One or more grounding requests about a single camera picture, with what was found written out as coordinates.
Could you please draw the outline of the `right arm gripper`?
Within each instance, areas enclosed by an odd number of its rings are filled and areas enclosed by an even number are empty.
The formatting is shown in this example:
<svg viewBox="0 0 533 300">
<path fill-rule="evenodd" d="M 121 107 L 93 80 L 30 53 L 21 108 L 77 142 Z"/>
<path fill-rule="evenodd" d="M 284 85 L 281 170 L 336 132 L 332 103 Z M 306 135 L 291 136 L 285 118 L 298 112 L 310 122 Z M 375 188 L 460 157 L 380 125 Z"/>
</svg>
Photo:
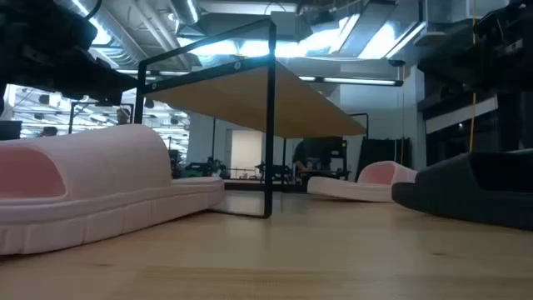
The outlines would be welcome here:
<svg viewBox="0 0 533 300">
<path fill-rule="evenodd" d="M 459 80 L 456 56 L 460 53 L 460 45 L 442 44 L 425 54 L 417 67 L 425 75 Z M 467 70 L 468 83 L 533 83 L 533 37 L 499 47 L 479 42 L 460 54 L 458 61 Z"/>
</svg>

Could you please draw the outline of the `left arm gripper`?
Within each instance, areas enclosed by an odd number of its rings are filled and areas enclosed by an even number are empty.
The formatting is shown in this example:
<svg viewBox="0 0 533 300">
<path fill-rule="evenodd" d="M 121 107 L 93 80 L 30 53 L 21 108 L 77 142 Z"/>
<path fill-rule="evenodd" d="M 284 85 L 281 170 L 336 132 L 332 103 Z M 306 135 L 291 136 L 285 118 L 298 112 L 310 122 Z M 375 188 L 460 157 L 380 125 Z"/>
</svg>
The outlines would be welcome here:
<svg viewBox="0 0 533 300">
<path fill-rule="evenodd" d="M 118 72 L 90 53 L 72 48 L 47 56 L 27 44 L 0 45 L 0 83 L 16 84 L 80 100 L 84 97 L 118 105 L 137 80 Z"/>
</svg>

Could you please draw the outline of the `pink slide sandal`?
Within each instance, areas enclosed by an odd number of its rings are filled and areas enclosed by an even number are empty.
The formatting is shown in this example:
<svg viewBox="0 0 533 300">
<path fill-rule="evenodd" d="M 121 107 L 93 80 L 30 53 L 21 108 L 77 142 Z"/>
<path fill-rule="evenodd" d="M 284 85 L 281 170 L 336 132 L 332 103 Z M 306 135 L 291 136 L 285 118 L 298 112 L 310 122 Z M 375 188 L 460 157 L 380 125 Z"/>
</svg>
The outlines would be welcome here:
<svg viewBox="0 0 533 300">
<path fill-rule="evenodd" d="M 153 129 L 0 142 L 0 256 L 94 243 L 214 208 L 219 177 L 172 178 Z"/>
<path fill-rule="evenodd" d="M 328 177 L 312 177 L 307 192 L 350 201 L 392 203 L 392 186 L 413 183 L 417 171 L 393 161 L 374 162 L 361 170 L 356 182 Z"/>
</svg>

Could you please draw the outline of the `black slide sandal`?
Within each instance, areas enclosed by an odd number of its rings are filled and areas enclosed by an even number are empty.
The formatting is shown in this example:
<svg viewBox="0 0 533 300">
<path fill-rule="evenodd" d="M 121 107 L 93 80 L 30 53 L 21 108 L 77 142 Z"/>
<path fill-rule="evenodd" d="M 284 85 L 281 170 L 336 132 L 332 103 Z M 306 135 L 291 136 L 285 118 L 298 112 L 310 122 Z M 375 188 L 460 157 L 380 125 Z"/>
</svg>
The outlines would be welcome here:
<svg viewBox="0 0 533 300">
<path fill-rule="evenodd" d="M 393 184 L 391 195 L 417 212 L 533 232 L 533 149 L 464 153 Z"/>
</svg>

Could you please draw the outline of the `wooden shelf black metal frame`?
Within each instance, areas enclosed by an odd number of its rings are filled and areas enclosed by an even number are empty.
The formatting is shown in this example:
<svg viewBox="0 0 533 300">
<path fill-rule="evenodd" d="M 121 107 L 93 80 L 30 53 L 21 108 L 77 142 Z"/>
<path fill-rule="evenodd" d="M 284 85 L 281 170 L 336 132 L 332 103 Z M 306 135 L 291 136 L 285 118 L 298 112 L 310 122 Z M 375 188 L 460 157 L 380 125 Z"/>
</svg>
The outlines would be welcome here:
<svg viewBox="0 0 533 300">
<path fill-rule="evenodd" d="M 154 63 L 258 29 L 265 29 L 268 37 L 268 52 L 264 56 L 238 58 L 160 81 L 146 80 L 147 69 Z M 254 215 L 261 219 L 268 219 L 272 214 L 276 137 L 344 137 L 364 131 L 359 122 L 276 60 L 276 24 L 269 18 L 140 61 L 133 113 L 135 123 L 143 122 L 147 98 L 264 133 L 263 201 Z"/>
</svg>

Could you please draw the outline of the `long ceiling tube lamp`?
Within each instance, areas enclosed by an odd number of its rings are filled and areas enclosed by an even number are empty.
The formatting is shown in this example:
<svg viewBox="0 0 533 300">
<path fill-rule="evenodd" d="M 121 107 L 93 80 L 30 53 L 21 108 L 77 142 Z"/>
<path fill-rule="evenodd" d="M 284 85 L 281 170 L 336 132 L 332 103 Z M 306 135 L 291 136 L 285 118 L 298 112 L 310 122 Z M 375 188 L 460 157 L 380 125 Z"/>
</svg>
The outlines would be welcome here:
<svg viewBox="0 0 533 300">
<path fill-rule="evenodd" d="M 328 84 L 349 84 L 349 85 L 369 85 L 369 86 L 388 86 L 400 87 L 403 85 L 402 80 L 390 79 L 373 79 L 373 78 L 359 78 L 359 77 L 313 77 L 300 76 L 304 82 L 309 83 L 328 83 Z"/>
</svg>

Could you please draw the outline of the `black folded panel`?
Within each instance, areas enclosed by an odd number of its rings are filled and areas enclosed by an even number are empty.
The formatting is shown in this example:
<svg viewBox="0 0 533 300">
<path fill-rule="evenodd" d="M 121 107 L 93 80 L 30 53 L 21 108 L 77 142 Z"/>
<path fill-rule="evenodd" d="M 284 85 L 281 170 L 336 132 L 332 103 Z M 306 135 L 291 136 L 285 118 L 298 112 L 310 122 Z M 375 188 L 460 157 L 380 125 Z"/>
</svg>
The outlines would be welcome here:
<svg viewBox="0 0 533 300">
<path fill-rule="evenodd" d="M 359 178 L 365 167 L 381 161 L 393 161 L 411 168 L 411 154 L 411 140 L 408 137 L 400 139 L 369 139 L 364 137 L 361 143 L 356 178 Z"/>
</svg>

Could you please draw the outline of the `black monitor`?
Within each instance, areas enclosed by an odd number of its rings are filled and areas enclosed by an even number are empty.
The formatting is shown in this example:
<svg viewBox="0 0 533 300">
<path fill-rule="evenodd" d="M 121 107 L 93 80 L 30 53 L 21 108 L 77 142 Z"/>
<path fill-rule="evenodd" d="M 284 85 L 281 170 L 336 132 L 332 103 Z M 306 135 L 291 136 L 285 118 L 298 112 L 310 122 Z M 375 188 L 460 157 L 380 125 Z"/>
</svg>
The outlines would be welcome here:
<svg viewBox="0 0 533 300">
<path fill-rule="evenodd" d="M 20 138 L 22 121 L 0 121 L 0 141 Z"/>
</svg>

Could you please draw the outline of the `black equipment cart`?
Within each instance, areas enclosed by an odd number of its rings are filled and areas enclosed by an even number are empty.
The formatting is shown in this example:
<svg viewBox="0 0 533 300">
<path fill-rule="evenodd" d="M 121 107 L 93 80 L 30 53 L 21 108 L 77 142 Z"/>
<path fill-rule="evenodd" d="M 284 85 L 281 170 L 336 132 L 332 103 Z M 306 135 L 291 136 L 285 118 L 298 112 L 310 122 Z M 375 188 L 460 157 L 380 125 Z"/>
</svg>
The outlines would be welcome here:
<svg viewBox="0 0 533 300">
<path fill-rule="evenodd" d="M 347 140 L 342 137 L 314 137 L 303 140 L 306 169 L 301 171 L 304 177 L 325 177 L 348 179 L 346 147 Z M 334 169 L 331 162 L 341 159 L 341 167 Z"/>
</svg>

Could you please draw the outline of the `grey ceiling box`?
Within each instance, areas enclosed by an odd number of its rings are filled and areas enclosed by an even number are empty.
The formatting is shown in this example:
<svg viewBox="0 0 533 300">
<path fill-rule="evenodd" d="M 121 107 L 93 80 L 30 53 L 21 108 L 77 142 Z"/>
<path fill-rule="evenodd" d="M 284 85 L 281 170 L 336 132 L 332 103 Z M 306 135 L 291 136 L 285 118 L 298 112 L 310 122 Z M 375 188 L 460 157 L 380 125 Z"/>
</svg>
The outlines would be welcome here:
<svg viewBox="0 0 533 300">
<path fill-rule="evenodd" d="M 297 17 L 293 12 L 271 12 L 271 20 L 276 24 L 276 37 L 281 40 L 296 40 Z"/>
</svg>

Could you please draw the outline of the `black metal rig frame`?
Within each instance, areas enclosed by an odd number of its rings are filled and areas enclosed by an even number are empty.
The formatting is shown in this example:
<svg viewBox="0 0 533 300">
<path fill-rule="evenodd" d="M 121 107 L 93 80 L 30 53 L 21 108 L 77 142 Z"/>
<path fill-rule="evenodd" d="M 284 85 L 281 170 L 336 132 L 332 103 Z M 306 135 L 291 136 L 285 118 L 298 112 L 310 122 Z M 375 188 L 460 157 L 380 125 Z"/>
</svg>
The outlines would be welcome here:
<svg viewBox="0 0 533 300">
<path fill-rule="evenodd" d="M 74 129 L 97 129 L 118 125 L 116 110 L 119 108 L 127 108 L 130 111 L 128 124 L 134 123 L 135 106 L 133 104 L 113 105 L 108 102 L 73 101 L 69 112 L 67 133 L 73 133 Z"/>
</svg>

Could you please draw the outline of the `silver ceiling duct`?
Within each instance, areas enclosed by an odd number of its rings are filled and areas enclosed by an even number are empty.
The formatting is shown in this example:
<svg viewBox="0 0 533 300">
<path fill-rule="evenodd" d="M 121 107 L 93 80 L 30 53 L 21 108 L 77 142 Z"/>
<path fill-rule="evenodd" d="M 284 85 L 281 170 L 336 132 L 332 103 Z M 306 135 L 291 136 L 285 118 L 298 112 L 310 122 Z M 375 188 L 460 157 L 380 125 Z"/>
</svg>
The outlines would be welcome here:
<svg viewBox="0 0 533 300">
<path fill-rule="evenodd" d="M 177 20 L 181 24 L 197 23 L 201 16 L 197 0 L 168 0 Z"/>
</svg>

